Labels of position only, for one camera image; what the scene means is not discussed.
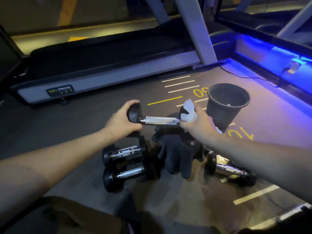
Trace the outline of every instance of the trash bin rim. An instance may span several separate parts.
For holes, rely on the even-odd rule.
[[[220,85],[227,85],[227,86],[234,87],[234,88],[237,88],[237,89],[240,89],[240,90],[244,91],[248,95],[248,101],[244,105],[241,105],[241,106],[228,106],[228,105],[225,105],[225,104],[217,102],[214,98],[211,97],[210,90],[212,90],[213,88],[215,88],[217,86],[220,86]],[[232,84],[232,83],[218,83],[218,84],[215,84],[215,85],[211,86],[208,89],[207,95],[208,95],[209,100],[211,100],[213,103],[215,103],[217,105],[220,105],[222,107],[225,107],[225,108],[232,108],[232,109],[244,108],[244,107],[248,106],[248,104],[250,103],[250,98],[251,98],[250,94],[249,94],[249,92],[247,90],[245,90],[241,86],[238,86],[238,85],[235,85],[235,84]]]

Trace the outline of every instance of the dumbbell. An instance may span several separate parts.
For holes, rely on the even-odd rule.
[[[149,181],[155,179],[156,169],[152,163],[143,160],[143,166],[128,171],[120,172],[117,167],[108,167],[104,169],[103,182],[107,192],[115,192],[123,188],[126,179],[146,175]]]
[[[130,122],[141,123],[151,126],[177,126],[180,125],[180,119],[175,117],[145,117],[142,116],[141,104],[133,104],[127,111],[127,117]]]
[[[244,169],[238,169],[224,164],[217,163],[216,155],[211,153],[207,157],[207,162],[205,165],[205,170],[213,175],[214,173],[231,176],[238,175],[240,176],[249,186],[254,186],[257,180],[257,177],[254,173],[250,173]]]
[[[133,156],[141,153],[143,157],[148,157],[149,151],[147,149],[146,140],[144,136],[138,138],[140,146],[131,146],[125,149],[117,149],[115,145],[110,145],[103,149],[102,156],[105,167],[115,166],[121,158]]]

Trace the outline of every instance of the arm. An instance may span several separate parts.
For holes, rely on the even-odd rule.
[[[98,132],[0,161],[0,226],[97,151],[141,130],[141,124],[131,123],[127,118],[129,107],[138,102],[126,102]]]
[[[194,103],[195,122],[181,122],[181,127],[207,148],[240,164],[312,203],[312,151],[270,143],[224,136],[216,131],[212,118]]]

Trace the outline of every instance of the black glove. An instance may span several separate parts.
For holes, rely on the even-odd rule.
[[[170,173],[180,171],[183,178],[189,179],[193,159],[204,161],[204,146],[199,143],[191,145],[183,142],[180,136],[182,132],[184,133],[182,128],[156,127],[155,131],[152,140],[162,146],[158,158],[162,159],[166,155],[166,170]]]

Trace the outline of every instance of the floor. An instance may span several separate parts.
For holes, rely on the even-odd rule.
[[[258,76],[233,60],[224,68],[244,77]],[[148,116],[176,113],[177,105],[189,98],[199,100],[205,108],[207,94],[203,91],[220,82],[240,85],[251,94],[250,104],[240,111],[225,134],[312,149],[312,107],[268,82],[234,77],[216,67],[111,86],[78,95],[66,106],[52,102],[32,108],[8,96],[0,107],[1,158],[97,131],[125,101],[134,98],[141,101],[143,115]],[[177,99],[151,104],[170,98]],[[144,126],[142,134],[154,145],[150,140],[154,127]],[[138,145],[138,141],[125,138],[116,145],[125,148]],[[240,187],[232,180],[221,182],[224,177],[206,177],[204,164],[195,160],[188,180],[162,170],[159,180],[131,179],[125,182],[122,192],[114,194],[103,187],[104,165],[99,152],[46,195],[65,197],[125,219],[139,220],[142,215],[146,223],[143,233],[226,234],[261,224],[305,203],[261,178],[254,187]],[[249,196],[260,190],[263,195]]]

